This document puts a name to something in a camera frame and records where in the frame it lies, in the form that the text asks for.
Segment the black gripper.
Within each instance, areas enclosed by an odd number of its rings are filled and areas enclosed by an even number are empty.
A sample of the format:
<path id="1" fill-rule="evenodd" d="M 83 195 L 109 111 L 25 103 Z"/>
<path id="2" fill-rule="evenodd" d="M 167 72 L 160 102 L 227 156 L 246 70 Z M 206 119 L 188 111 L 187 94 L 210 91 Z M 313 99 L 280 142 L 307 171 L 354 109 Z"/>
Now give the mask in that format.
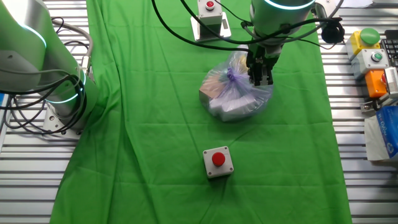
<path id="1" fill-rule="evenodd" d="M 279 46 L 249 46 L 248 53 L 248 75 L 250 82 L 255 82 L 256 85 L 272 85 L 272 68 L 277 63 L 280 57 Z"/>

